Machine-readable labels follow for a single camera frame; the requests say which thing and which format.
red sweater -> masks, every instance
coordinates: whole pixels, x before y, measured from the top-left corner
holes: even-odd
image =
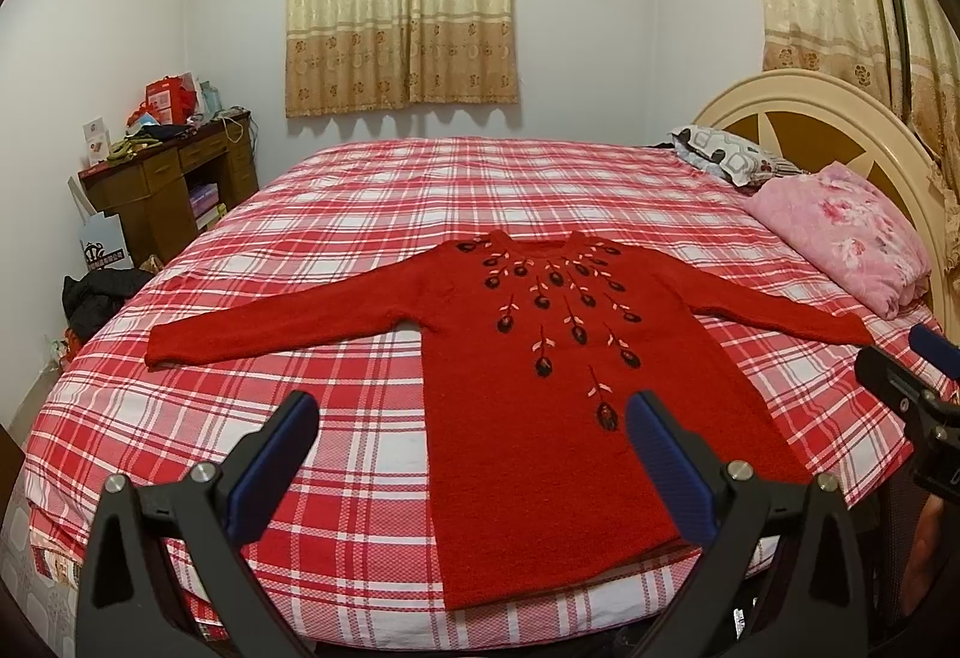
[[[430,510],[450,608],[583,582],[677,539],[623,428],[651,389],[722,460],[808,481],[760,394],[693,316],[834,344],[858,317],[573,233],[449,241],[335,284],[152,330],[146,362],[200,365],[422,329]]]

bed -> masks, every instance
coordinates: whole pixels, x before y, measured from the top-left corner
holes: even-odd
[[[736,190],[669,150],[472,137],[336,147],[296,166],[199,238],[56,385],[32,431],[24,476],[30,543],[46,572],[76,583],[109,474],[126,471],[138,483],[179,479],[191,463],[223,457],[290,390],[304,389],[320,402],[322,420],[282,509],[295,517],[275,521],[245,551],[302,636],[380,650],[481,650],[572,637],[664,608],[696,562],[689,549],[572,589],[445,610],[428,512],[416,329],[152,373],[143,353],[156,324],[342,279],[455,236],[503,228],[515,238],[555,238],[580,229],[663,250],[832,313],[854,311],[880,346],[947,394],[942,375],[907,347],[916,323],[960,332],[940,279],[943,205],[926,180],[930,160],[911,134],[851,86],[805,71],[741,83],[697,122],[779,147],[808,169],[841,158],[868,175],[930,250],[936,267],[928,304],[894,322],[872,316],[744,214]],[[809,471],[837,474],[849,503],[906,460],[901,425],[853,378],[855,348],[703,322],[760,390]],[[410,450],[422,450],[416,465]],[[762,543],[755,563],[772,551],[772,543]],[[196,616],[216,626],[184,549],[172,543],[171,552]]]

plaid bedsheet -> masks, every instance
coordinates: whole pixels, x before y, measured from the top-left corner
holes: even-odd
[[[744,214],[738,194],[664,150],[411,139],[320,152],[191,245],[56,385],[28,447],[32,541],[82,559],[109,474],[179,479],[196,461],[221,459],[299,388],[320,402],[320,437],[277,513],[282,519],[245,551],[299,634],[381,650],[467,650],[552,641],[656,613],[693,567],[689,551],[571,590],[445,611],[414,329],[157,373],[147,372],[143,353],[157,324],[343,279],[454,236],[503,228],[516,238],[565,238],[581,229],[832,313],[853,310],[882,347],[946,387],[907,347],[911,325],[932,324],[928,310],[894,323],[870,315]],[[851,503],[905,460],[901,425],[856,385],[854,348],[704,324],[757,385],[810,471],[834,471]],[[410,445],[422,449],[419,467],[408,465]],[[171,548],[195,613],[214,623],[184,549]]]

headboard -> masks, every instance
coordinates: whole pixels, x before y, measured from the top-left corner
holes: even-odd
[[[906,214],[933,263],[929,305],[952,341],[960,305],[946,273],[944,200],[933,160],[891,110],[855,86],[812,70],[772,70],[736,84],[697,116],[815,172],[834,161],[869,179]]]

metal screw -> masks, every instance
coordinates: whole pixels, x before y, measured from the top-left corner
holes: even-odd
[[[733,460],[728,463],[727,474],[736,482],[746,482],[754,478],[754,467],[746,460]]]
[[[833,474],[818,474],[817,487],[824,493],[836,493],[840,489],[840,480]]]
[[[198,463],[190,470],[190,479],[195,482],[209,482],[214,476],[217,476],[217,467],[212,463]]]
[[[119,493],[127,486],[127,478],[123,474],[111,474],[104,483],[107,493]]]

